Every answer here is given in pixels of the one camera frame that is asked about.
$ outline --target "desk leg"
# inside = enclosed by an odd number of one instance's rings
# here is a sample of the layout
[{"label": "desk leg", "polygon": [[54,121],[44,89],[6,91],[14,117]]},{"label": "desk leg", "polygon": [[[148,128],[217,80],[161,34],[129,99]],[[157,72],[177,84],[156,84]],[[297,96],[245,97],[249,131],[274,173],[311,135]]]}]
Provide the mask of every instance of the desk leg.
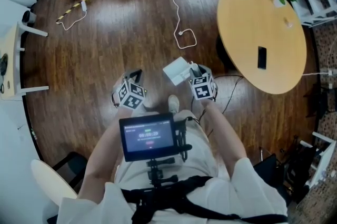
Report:
[{"label": "desk leg", "polygon": [[27,31],[27,32],[30,32],[30,33],[35,33],[35,34],[38,34],[38,35],[41,35],[41,36],[44,36],[44,37],[48,36],[47,32],[43,32],[42,30],[39,30],[39,29],[36,29],[36,28],[27,27],[23,24],[20,24],[20,28]]},{"label": "desk leg", "polygon": [[49,87],[29,87],[29,88],[22,88],[20,90],[20,93],[27,93],[27,92],[34,92],[34,91],[40,91],[40,90],[48,90]]}]

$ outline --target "person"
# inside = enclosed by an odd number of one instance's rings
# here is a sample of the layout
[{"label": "person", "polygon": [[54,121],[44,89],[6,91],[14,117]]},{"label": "person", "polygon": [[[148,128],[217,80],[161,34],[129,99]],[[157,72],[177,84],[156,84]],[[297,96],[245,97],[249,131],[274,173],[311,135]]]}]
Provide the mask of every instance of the person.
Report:
[{"label": "person", "polygon": [[[267,214],[287,214],[285,201],[276,189],[267,185],[255,172],[246,151],[234,129],[211,100],[201,101],[205,116],[213,126],[213,135],[226,170],[221,170],[212,155],[208,138],[194,120],[186,122],[186,143],[192,145],[188,159],[182,162],[176,155],[175,164],[161,167],[164,178],[178,175],[179,180],[192,176],[212,177],[203,187],[187,195],[188,200],[204,208],[225,214],[236,214],[242,218]],[[174,120],[195,116],[191,111],[179,111],[179,100],[168,98],[169,111]],[[120,163],[114,183],[110,178],[121,147],[119,119],[129,118],[132,111],[119,107],[110,126],[94,148],[85,171],[82,187],[77,199],[63,198],[59,213],[59,224],[64,223],[132,223],[137,205],[127,203],[121,189],[151,188],[144,161]],[[219,220],[198,218],[173,209],[157,211],[151,223],[218,223]]]}]

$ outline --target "white cable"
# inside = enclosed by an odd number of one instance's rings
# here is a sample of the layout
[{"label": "white cable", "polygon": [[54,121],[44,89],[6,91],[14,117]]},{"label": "white cable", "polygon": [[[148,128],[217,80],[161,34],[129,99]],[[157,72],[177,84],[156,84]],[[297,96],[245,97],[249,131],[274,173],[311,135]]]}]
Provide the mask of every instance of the white cable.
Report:
[{"label": "white cable", "polygon": [[82,19],[84,19],[84,18],[86,17],[86,14],[87,14],[87,13],[88,13],[88,11],[85,11],[85,15],[84,15],[82,18],[80,18],[79,20],[76,20],[76,21],[75,21],[69,28],[65,28],[63,22],[60,22],[60,24],[62,24],[64,30],[68,30],[68,29],[70,29],[72,26],[74,26],[74,24],[75,24],[76,22],[79,22],[79,21],[81,21]]},{"label": "white cable", "polygon": [[328,66],[328,70],[329,70],[329,58],[330,58],[330,54],[331,54],[331,50],[332,50],[332,48],[333,48],[333,45],[334,45],[334,43],[336,42],[336,39],[337,39],[337,34],[336,34],[336,37],[335,37],[335,39],[333,40],[333,42],[332,42],[332,44],[331,44],[331,46],[330,46],[330,49],[329,49],[329,53],[328,53],[328,62],[327,62],[327,66]]},{"label": "white cable", "polygon": [[175,38],[175,40],[176,40],[176,42],[177,42],[177,45],[178,45],[179,49],[185,49],[185,48],[188,48],[188,47],[196,46],[197,41],[196,41],[196,37],[195,37],[195,35],[194,35],[194,32],[193,32],[190,28],[188,28],[188,29],[183,30],[182,32],[178,32],[178,34],[179,34],[180,36],[182,36],[184,32],[187,32],[188,30],[191,31],[191,33],[193,34],[193,37],[194,37],[194,39],[195,39],[195,44],[194,44],[194,45],[185,46],[185,47],[180,47],[179,42],[178,42],[178,39],[177,39],[177,37],[176,37],[176,32],[177,32],[177,30],[178,30],[179,23],[180,23],[179,6],[177,5],[177,3],[175,3],[174,0],[172,0],[172,1],[173,1],[174,5],[177,7],[178,23],[177,23],[177,26],[176,26],[176,28],[175,28],[175,30],[174,30],[173,36],[174,36],[174,38]]},{"label": "white cable", "polygon": [[303,74],[302,76],[305,75],[328,75],[329,73],[310,73],[310,74]]}]

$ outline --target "black strap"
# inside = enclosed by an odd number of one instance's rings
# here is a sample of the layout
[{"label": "black strap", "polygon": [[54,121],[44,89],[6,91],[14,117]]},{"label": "black strap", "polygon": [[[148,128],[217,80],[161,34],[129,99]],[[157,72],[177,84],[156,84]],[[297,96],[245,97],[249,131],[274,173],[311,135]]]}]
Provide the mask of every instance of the black strap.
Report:
[{"label": "black strap", "polygon": [[147,224],[154,213],[168,208],[177,213],[188,213],[199,218],[216,220],[242,220],[253,224],[277,224],[288,221],[284,215],[262,215],[251,218],[241,218],[238,215],[224,215],[201,206],[195,205],[187,199],[187,194],[196,188],[203,187],[212,177],[193,176],[187,180],[179,181],[169,186],[157,189],[124,190],[122,193],[129,203],[137,204],[137,210],[132,217],[133,224]]}]

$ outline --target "smartphone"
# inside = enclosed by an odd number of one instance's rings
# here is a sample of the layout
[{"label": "smartphone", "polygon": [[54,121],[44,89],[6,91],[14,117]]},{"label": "smartphone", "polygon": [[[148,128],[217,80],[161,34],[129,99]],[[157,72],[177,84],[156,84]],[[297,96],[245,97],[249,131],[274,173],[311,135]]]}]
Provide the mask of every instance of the smartphone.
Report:
[{"label": "smartphone", "polygon": [[259,46],[259,56],[257,59],[257,67],[265,70],[267,67],[267,48]]}]

